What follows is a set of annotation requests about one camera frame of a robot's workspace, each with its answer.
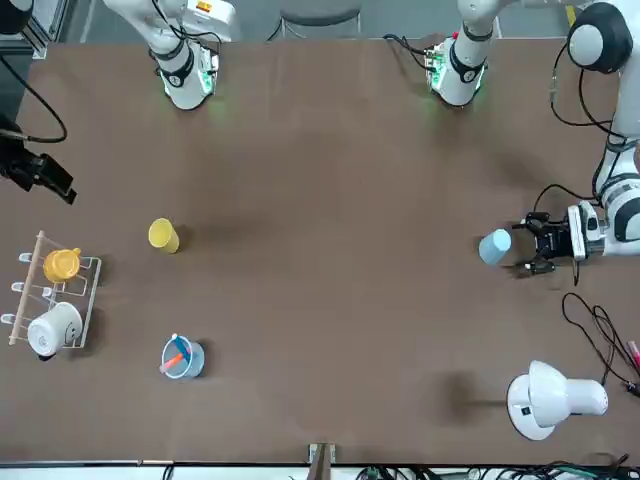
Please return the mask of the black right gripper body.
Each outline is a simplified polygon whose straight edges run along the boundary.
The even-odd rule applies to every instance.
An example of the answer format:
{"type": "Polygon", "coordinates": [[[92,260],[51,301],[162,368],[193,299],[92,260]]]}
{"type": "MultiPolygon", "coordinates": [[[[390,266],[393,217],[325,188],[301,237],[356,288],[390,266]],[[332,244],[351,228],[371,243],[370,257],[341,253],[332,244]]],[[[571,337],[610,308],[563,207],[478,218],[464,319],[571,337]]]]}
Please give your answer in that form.
{"type": "Polygon", "coordinates": [[[13,181],[24,191],[31,190],[31,180],[23,167],[27,152],[21,139],[7,134],[20,133],[20,128],[7,116],[1,116],[1,176],[13,181]]]}

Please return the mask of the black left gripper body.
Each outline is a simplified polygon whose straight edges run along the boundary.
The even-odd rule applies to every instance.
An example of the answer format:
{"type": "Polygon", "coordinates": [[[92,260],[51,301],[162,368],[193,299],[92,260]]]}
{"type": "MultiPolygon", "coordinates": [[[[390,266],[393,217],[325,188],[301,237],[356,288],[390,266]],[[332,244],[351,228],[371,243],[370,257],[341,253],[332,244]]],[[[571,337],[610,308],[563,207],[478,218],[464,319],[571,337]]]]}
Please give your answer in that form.
{"type": "Polygon", "coordinates": [[[544,236],[535,237],[535,254],[549,252],[551,258],[571,257],[571,232],[567,219],[549,220],[550,226],[544,236]]]}

